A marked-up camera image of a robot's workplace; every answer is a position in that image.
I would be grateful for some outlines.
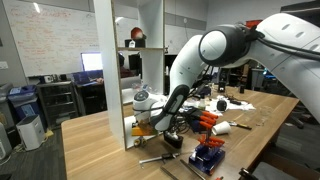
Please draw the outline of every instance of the white cup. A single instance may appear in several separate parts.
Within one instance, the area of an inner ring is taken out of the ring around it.
[[[214,135],[226,134],[231,131],[230,124],[227,121],[223,121],[212,127],[212,133]]]

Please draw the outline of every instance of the wooden tabletop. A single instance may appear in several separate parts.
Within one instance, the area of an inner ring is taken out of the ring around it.
[[[298,103],[298,99],[245,90],[239,94],[236,88],[227,88],[227,93],[237,99],[249,101],[257,108],[251,120],[246,121],[242,110],[228,110],[219,117],[217,123],[234,120],[247,124],[251,131],[232,127],[231,133],[221,135],[225,140],[223,150],[226,152],[224,160],[216,168],[215,179],[224,176],[225,179],[238,179],[239,170],[249,168],[257,159],[261,151],[276,134],[291,110]],[[274,109],[272,116],[264,126],[256,126],[260,119],[258,109],[269,106]],[[124,107],[125,116],[131,116],[132,106]],[[117,139],[112,136],[108,124],[108,113],[101,112],[89,116],[76,118],[62,123],[62,136],[66,173],[69,180],[73,179],[170,179],[160,167],[163,166],[179,179],[194,179],[196,176],[186,169],[179,161],[188,162],[188,157],[199,144],[198,134],[191,130],[182,134],[184,142],[177,150],[163,141],[160,135],[148,141],[144,148],[131,148],[125,151]],[[165,165],[161,161],[146,163],[142,169],[139,160],[158,157],[167,152],[182,153],[177,159],[169,160]]]

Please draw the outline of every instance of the blue bin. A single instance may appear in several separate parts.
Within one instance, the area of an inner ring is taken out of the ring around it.
[[[46,131],[47,123],[38,105],[35,85],[12,88],[8,95],[8,99],[15,108],[19,121],[23,120],[27,116],[38,114],[40,116],[43,129]]]

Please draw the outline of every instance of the gray carpet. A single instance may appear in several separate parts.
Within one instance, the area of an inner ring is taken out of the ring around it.
[[[0,174],[12,174],[11,180],[64,180],[66,179],[61,129],[40,148],[12,153],[10,160],[0,166]]]
[[[276,147],[271,151],[312,169],[320,168],[320,125],[304,123],[304,128],[283,124]]]

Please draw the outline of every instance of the trash can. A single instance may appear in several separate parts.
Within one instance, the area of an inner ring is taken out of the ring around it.
[[[36,94],[35,85],[27,85],[23,87],[15,87],[10,90],[8,99],[12,103],[19,121],[23,120],[27,116],[39,115],[43,129],[46,132],[47,123],[44,119],[43,113],[40,111],[38,105],[38,97]]]
[[[4,125],[5,129],[14,127],[15,122],[17,121],[16,116],[12,113],[13,107],[7,98],[9,91],[12,88],[12,83],[0,85],[0,122]]]

